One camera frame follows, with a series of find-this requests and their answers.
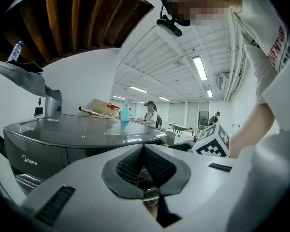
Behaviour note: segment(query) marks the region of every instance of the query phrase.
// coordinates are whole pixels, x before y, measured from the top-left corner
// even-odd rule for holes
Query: black and white pattern
[[[205,152],[210,152],[213,156],[218,156],[218,157],[226,157],[226,153],[223,151],[223,148],[220,146],[218,141],[216,139],[213,139],[210,141],[208,144],[202,146],[201,148],[197,149],[196,152],[200,155],[208,155],[204,154],[203,151]]]
[[[224,145],[227,147],[228,151],[230,151],[230,138],[226,134],[226,132],[223,130],[222,126],[219,126],[219,132],[218,132],[219,137],[223,141]]]
[[[215,130],[216,130],[216,125],[217,124],[213,124],[209,128],[203,130],[202,133],[201,133],[201,135],[198,138],[198,142],[201,141],[201,140],[203,140],[203,139],[205,139],[205,138],[208,138],[211,135],[213,135],[214,132],[215,132]]]

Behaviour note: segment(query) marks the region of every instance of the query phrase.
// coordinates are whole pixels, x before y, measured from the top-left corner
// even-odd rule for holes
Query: midea logo
[[[30,160],[30,159],[27,158],[25,155],[22,156],[22,159],[24,160],[24,162],[28,162],[28,163],[30,163],[30,164],[33,164],[33,165],[38,166],[38,165],[37,165],[37,162]]]

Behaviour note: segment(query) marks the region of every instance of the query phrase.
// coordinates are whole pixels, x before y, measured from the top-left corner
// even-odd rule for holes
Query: plastic bottle
[[[124,104],[123,112],[121,114],[121,121],[130,121],[129,105],[132,101],[127,101]]]
[[[13,48],[13,51],[11,52],[11,54],[8,58],[8,61],[11,61],[11,60],[17,61],[18,60],[22,46],[23,46],[23,41],[19,41],[19,43],[16,44],[15,47]]]

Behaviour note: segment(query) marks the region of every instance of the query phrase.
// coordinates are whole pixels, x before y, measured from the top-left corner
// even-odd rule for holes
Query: wooden ceiling
[[[18,61],[44,67],[84,51],[121,47],[152,8],[142,0],[25,0],[0,26],[0,60],[19,40]]]

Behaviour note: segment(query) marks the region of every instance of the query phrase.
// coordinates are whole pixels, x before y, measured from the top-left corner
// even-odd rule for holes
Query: woman
[[[141,123],[146,126],[155,127],[158,119],[158,111],[153,101],[147,102],[147,110],[148,112],[146,113],[145,119],[141,121]]]

